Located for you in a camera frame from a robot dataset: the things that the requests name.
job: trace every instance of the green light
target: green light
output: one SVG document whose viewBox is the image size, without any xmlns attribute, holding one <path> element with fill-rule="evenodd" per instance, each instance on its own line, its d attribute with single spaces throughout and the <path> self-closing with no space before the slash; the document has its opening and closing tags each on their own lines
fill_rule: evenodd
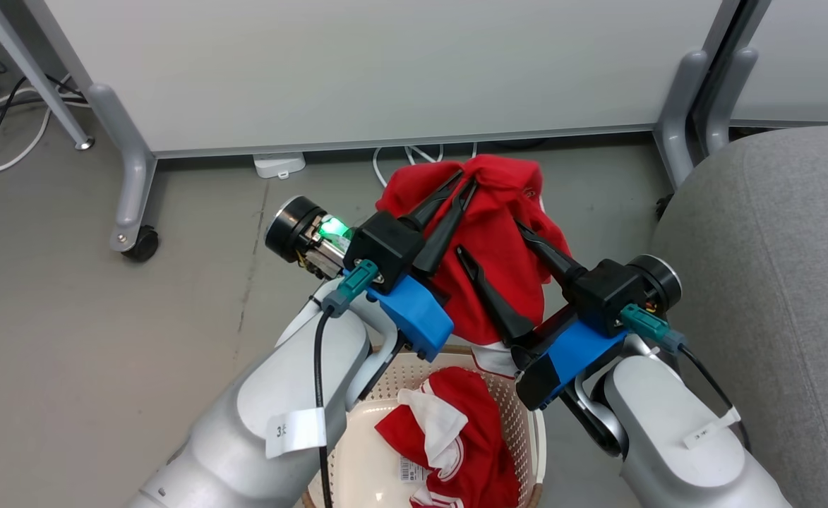
<svg viewBox="0 0 828 508">
<path fill-rule="evenodd" d="M 332 219 L 329 219 L 329 221 L 320 224 L 321 234 L 342 236 L 345 234 L 346 231 L 348 231 L 348 226 L 346 226 L 342 221 L 339 221 L 335 217 L 332 217 Z"/>
</svg>

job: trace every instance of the laundry basket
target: laundry basket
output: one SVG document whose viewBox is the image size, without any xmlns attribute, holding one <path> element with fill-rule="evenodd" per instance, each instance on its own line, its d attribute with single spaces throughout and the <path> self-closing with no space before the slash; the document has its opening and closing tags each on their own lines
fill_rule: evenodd
<svg viewBox="0 0 828 508">
<path fill-rule="evenodd" d="M 514 459 L 520 497 L 517 508 L 539 504 L 546 473 L 546 426 L 540 411 L 528 411 L 517 398 L 513 380 L 479 372 L 468 347 L 446 346 L 432 363 L 413 353 L 397 355 L 366 400 L 348 414 L 348 428 L 329 456 L 329 485 L 335 508 L 405 508 L 416 483 L 393 478 L 398 453 L 373 425 L 397 407 L 399 389 L 417 389 L 431 373 L 446 367 L 463 367 L 481 374 L 488 392 L 498 403 L 505 442 Z M 323 482 L 313 479 L 301 498 L 305 508 L 323 507 Z"/>
</svg>

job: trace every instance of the gray cushion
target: gray cushion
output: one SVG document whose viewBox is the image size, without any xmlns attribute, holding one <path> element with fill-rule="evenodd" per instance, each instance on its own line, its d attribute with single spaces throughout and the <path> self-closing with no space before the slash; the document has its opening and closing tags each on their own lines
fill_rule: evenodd
<svg viewBox="0 0 828 508">
<path fill-rule="evenodd" d="M 828 126 L 703 161 L 652 252 L 680 274 L 672 324 L 739 409 L 756 459 L 793 506 L 828 507 Z"/>
</svg>

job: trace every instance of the barcode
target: barcode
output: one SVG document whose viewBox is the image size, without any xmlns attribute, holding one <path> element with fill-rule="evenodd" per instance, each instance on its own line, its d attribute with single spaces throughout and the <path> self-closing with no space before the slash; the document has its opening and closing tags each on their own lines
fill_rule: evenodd
<svg viewBox="0 0 828 508">
<path fill-rule="evenodd" d="M 426 482 L 426 469 L 423 469 L 423 467 L 416 465 L 402 456 L 398 461 L 398 479 L 402 483 Z"/>
</svg>

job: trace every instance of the white panel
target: white panel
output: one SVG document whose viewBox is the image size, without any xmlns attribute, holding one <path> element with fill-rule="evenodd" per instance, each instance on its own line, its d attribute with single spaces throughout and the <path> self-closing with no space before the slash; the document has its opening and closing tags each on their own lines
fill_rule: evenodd
<svg viewBox="0 0 828 508">
<path fill-rule="evenodd" d="M 46 0 L 153 151 L 654 123 L 720 0 Z"/>
<path fill-rule="evenodd" d="M 774 0 L 734 119 L 828 122 L 828 0 Z"/>
</svg>

